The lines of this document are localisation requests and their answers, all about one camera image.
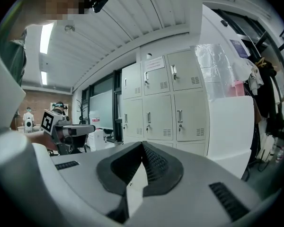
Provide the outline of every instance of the pink bottle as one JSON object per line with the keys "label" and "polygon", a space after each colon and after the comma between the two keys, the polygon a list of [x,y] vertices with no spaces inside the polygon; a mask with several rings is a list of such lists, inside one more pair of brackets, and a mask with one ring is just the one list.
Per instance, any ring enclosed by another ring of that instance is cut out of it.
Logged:
{"label": "pink bottle", "polygon": [[229,96],[244,96],[243,82],[236,80],[232,83],[232,87],[229,90]]}

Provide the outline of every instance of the locker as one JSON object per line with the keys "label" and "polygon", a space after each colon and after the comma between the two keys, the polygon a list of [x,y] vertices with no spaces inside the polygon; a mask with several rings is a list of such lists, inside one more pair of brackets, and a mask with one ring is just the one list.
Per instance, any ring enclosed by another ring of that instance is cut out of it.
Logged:
{"label": "locker", "polygon": [[161,144],[161,145],[164,145],[164,146],[168,146],[168,147],[174,147],[174,144],[173,143],[166,143],[166,142],[153,142],[153,143],[156,143],[156,144]]}
{"label": "locker", "polygon": [[123,134],[143,138],[142,99],[124,100]]}
{"label": "locker", "polygon": [[173,140],[171,97],[148,96],[143,100],[144,133],[148,140]]}
{"label": "locker", "polygon": [[191,51],[167,55],[174,91],[202,88],[199,62]]}
{"label": "locker", "polygon": [[151,71],[145,71],[145,67],[143,66],[143,72],[145,95],[165,93],[170,91],[166,66],[164,68]]}
{"label": "locker", "polygon": [[177,141],[204,140],[206,134],[206,93],[185,92],[177,93],[174,97]]}
{"label": "locker", "polygon": [[194,153],[200,156],[204,156],[204,150],[205,150],[205,143],[202,144],[196,144],[196,143],[186,143],[186,144],[177,144],[177,149],[187,151],[190,153]]}
{"label": "locker", "polygon": [[123,99],[142,96],[140,64],[134,64],[122,69]]}

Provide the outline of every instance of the ceiling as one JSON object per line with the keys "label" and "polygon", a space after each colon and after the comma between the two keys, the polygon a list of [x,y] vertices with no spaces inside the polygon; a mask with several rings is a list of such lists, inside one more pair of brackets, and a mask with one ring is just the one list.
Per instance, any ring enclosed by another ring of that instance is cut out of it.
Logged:
{"label": "ceiling", "polygon": [[[97,63],[127,43],[188,23],[184,0],[109,0],[97,14],[90,11],[57,21],[48,54],[39,53],[42,27],[29,27],[23,83],[42,87],[43,70],[47,72],[47,87],[70,91]],[[66,25],[75,26],[75,32],[66,32]]]}

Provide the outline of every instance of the black vent grille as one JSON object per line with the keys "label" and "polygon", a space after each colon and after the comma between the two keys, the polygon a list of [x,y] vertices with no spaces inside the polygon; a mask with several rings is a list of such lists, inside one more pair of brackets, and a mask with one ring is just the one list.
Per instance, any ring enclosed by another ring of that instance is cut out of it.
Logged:
{"label": "black vent grille", "polygon": [[166,81],[160,83],[160,88],[161,88],[161,89],[165,89],[165,88],[167,88],[167,87],[168,87],[168,85],[167,85],[167,82],[166,82]]}
{"label": "black vent grille", "polygon": [[163,136],[171,136],[171,130],[163,130]]}
{"label": "black vent grille", "polygon": [[142,129],[137,129],[136,132],[137,134],[142,134]]}
{"label": "black vent grille", "polygon": [[204,129],[197,129],[196,135],[197,136],[204,136]]}
{"label": "black vent grille", "polygon": [[137,87],[134,89],[134,93],[140,93],[141,92],[141,88],[140,87]]}
{"label": "black vent grille", "polygon": [[162,178],[168,170],[168,162],[148,147],[144,147],[146,157],[142,157],[142,162],[145,167],[147,182],[152,184],[156,180]]}
{"label": "black vent grille", "polygon": [[69,167],[72,167],[72,166],[77,166],[79,165],[78,162],[76,161],[70,161],[70,162],[65,162],[65,163],[61,163],[61,164],[56,164],[56,168],[57,170],[62,170],[62,169],[66,169],[66,168],[69,168]]}
{"label": "black vent grille", "polygon": [[238,220],[249,212],[223,183],[213,183],[209,187],[232,221]]}
{"label": "black vent grille", "polygon": [[199,77],[191,78],[191,84],[198,84],[200,83]]}

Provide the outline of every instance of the whiteboard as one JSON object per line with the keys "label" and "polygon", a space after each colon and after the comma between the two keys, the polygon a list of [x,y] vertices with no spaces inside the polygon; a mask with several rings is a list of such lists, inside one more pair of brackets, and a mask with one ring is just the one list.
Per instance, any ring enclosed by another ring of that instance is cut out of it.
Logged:
{"label": "whiteboard", "polygon": [[113,91],[98,94],[90,98],[90,111],[98,111],[100,128],[113,128]]}

